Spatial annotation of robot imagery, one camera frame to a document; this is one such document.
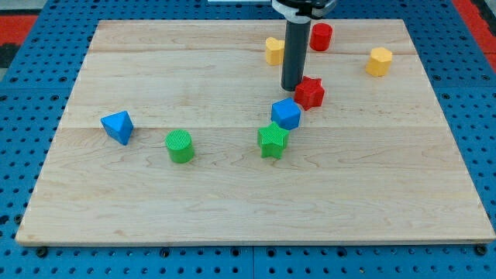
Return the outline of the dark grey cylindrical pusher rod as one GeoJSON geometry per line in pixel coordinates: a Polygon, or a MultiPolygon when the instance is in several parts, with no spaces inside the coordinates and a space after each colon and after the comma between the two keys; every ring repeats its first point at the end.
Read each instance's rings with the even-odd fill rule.
{"type": "Polygon", "coordinates": [[[302,82],[311,22],[286,22],[281,87],[295,91],[302,82]]]}

